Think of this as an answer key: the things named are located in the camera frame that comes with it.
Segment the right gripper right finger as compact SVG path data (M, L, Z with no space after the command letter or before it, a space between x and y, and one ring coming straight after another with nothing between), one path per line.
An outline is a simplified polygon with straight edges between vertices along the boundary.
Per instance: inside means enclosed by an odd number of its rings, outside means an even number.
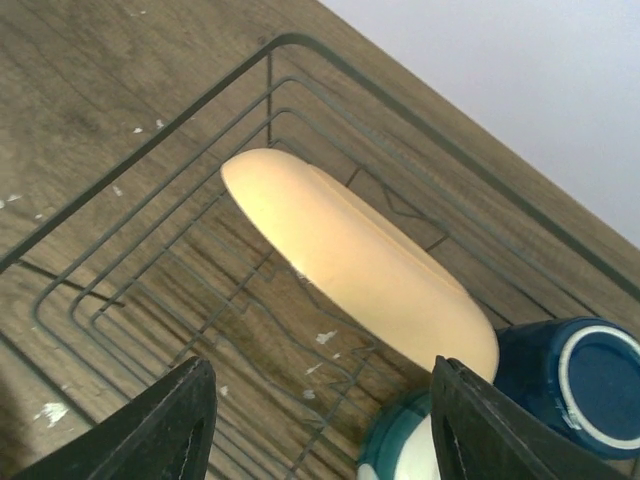
M436 358L432 433L443 479L625 479L462 362Z

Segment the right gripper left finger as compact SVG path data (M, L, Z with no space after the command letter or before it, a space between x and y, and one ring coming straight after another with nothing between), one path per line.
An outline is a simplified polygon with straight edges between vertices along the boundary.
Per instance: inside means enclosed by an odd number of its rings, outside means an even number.
M191 357L16 479L203 479L216 424L216 375Z

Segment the orange plastic plate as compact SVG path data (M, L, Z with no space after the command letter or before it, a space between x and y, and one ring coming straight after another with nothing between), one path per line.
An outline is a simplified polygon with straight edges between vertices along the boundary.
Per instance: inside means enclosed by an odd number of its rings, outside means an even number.
M442 355L494 380L496 333L465 287L346 186L268 148L235 155L221 177L293 269L366 330L427 371Z

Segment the dark wire dish rack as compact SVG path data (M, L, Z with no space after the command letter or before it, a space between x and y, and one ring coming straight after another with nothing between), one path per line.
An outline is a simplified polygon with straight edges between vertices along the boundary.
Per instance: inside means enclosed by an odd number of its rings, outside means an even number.
M1 257L15 468L86 433L191 356L217 374L209 479L352 479L368 423L427 380L278 253L223 163L275 148L324 170L469 291L495 328L601 316L639 329L639 259L534 176L427 120L314 38L282 34L158 121Z

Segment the white ceramic bowl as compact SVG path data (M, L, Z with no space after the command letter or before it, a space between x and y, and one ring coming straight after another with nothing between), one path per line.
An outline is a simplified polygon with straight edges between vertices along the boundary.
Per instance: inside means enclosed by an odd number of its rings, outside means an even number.
M407 391L371 421L357 460L358 479L438 479L427 388Z

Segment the blue enamel mug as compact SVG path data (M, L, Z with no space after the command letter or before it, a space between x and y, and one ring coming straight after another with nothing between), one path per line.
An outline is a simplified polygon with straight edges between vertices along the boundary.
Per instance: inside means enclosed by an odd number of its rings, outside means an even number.
M495 387L607 460L639 454L639 342L599 317L504 328Z

